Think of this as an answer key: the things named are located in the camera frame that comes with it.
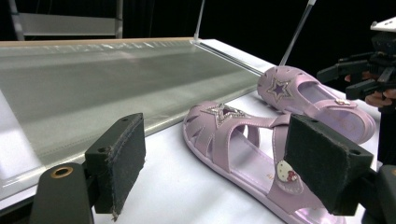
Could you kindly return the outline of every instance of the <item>pink sandal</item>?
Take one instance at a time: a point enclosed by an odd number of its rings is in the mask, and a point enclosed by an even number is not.
[[[357,144],[375,133],[375,121],[354,102],[337,99],[301,69],[278,66],[259,79],[258,94],[283,113],[307,115],[333,128]]]
[[[283,161],[289,120],[290,115],[258,118],[227,105],[203,102],[192,107],[184,119],[183,135],[202,162],[286,222],[345,223],[343,217],[330,215]],[[259,128],[273,129],[274,159],[258,149]]]

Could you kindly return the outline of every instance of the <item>star decoration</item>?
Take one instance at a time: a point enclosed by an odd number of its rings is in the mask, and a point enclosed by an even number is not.
[[[292,98],[293,95],[290,93],[289,84],[291,80],[279,81],[276,77],[273,78],[272,85],[270,89],[267,90],[268,93],[273,94],[275,101],[278,102],[282,98]]]
[[[235,109],[225,104],[210,106],[202,112],[215,115],[216,126],[219,128],[227,119],[249,119],[250,117],[242,110]]]

